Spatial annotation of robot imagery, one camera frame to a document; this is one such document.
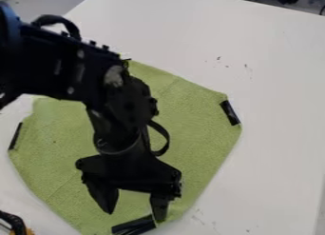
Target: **gray floor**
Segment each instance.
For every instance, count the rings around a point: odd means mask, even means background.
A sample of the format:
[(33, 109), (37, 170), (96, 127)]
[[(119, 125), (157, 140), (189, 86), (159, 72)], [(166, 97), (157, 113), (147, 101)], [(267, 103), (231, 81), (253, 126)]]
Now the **gray floor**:
[(30, 22), (41, 14), (63, 15), (84, 0), (5, 0), (21, 17)]

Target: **black cable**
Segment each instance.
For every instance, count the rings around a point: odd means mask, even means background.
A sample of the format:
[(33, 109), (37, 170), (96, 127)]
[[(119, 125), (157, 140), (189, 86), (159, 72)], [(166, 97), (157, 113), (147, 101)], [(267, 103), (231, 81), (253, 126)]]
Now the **black cable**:
[(323, 6), (323, 8), (321, 8), (319, 15), (323, 15), (323, 11), (325, 10), (325, 5)]

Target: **green cloth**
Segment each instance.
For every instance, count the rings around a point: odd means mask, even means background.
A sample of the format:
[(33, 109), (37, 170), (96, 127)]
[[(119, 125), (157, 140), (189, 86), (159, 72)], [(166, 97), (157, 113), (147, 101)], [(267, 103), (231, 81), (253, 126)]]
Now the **green cloth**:
[[(160, 158), (182, 172), (182, 198), (170, 204), (168, 220), (180, 218), (194, 204), (239, 138), (220, 103), (223, 93), (136, 62), (132, 75), (144, 80), (158, 99), (154, 120), (170, 133), (170, 149)], [(10, 158), (29, 188), (82, 234), (109, 234), (113, 225), (151, 213), (149, 195), (121, 191), (113, 215), (92, 200), (75, 168), (79, 158), (96, 154), (93, 129), (80, 103), (49, 98), (34, 102)], [(163, 137), (150, 131), (153, 149)]]

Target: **tabletop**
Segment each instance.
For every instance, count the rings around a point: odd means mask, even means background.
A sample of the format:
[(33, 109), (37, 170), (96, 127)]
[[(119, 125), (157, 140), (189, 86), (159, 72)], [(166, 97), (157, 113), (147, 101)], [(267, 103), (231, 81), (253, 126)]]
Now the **tabletop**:
[[(239, 0), (86, 0), (67, 18), (85, 40), (226, 93), (242, 121), (196, 204), (151, 234), (314, 234), (325, 169), (325, 18)], [(0, 206), (40, 234), (78, 234), (33, 197), (7, 156), (30, 102), (0, 116)]]

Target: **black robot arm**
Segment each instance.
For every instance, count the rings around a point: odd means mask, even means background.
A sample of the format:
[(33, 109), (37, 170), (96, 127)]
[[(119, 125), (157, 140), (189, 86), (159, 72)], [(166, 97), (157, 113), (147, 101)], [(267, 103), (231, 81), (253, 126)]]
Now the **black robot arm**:
[[(42, 29), (61, 23), (68, 33)], [(169, 145), (169, 134), (152, 121), (157, 100), (149, 86), (130, 76), (127, 61), (108, 46), (83, 43), (67, 19), (44, 15), (22, 23), (0, 3), (0, 109), (21, 94), (39, 94), (82, 102), (94, 128), (99, 155), (76, 162), (83, 182), (103, 211), (112, 213), (119, 189), (151, 194), (156, 220), (165, 218), (168, 203), (181, 197), (181, 172), (157, 156)], [(147, 127), (166, 138), (160, 151), (150, 148)]]

